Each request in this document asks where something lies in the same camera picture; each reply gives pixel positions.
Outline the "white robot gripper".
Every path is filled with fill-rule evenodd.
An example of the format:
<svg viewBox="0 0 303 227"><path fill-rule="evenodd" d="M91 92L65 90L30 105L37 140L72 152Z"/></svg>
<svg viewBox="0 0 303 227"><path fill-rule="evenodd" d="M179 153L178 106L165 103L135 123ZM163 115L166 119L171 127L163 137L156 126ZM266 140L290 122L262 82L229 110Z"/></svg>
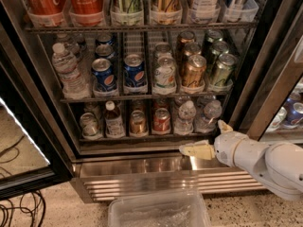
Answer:
<svg viewBox="0 0 303 227"><path fill-rule="evenodd" d="M267 144L250 139L246 134L233 131L223 120L218 121L218 126L221 134L215 138L214 148L207 140L202 140L184 144L179 147L179 151L183 155L203 160L212 160L216 155L227 166L253 168L269 148Z"/></svg>

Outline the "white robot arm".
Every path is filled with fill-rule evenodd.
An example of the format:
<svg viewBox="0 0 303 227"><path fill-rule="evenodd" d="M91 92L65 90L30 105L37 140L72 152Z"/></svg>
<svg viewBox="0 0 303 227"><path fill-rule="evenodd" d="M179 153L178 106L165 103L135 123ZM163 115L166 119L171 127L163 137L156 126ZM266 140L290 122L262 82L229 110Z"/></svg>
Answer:
<svg viewBox="0 0 303 227"><path fill-rule="evenodd" d="M246 171L266 189L286 201L303 199L303 148L290 142L272 145L253 140L234 131L219 120L220 134L210 144L207 140L179 147L186 156L202 160L216 158L220 163Z"/></svg>

